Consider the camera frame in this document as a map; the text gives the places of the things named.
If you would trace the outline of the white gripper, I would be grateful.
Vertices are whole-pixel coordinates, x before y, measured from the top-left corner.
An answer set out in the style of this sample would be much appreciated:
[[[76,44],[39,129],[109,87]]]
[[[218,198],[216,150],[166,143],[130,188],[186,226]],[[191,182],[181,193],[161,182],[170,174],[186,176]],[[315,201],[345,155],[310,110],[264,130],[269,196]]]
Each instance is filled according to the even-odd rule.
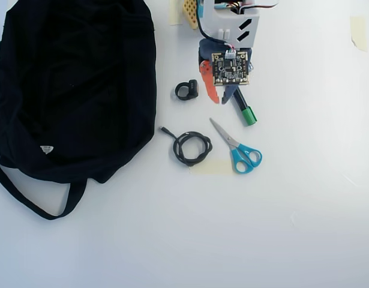
[[[199,72],[205,84],[208,97],[220,104],[213,82],[211,54],[228,48],[247,51],[251,59],[254,40],[259,24],[260,11],[257,1],[239,1],[237,7],[218,9],[215,1],[197,2],[197,21],[203,39],[199,41]],[[238,85],[227,85],[221,100],[226,104],[239,89]]]

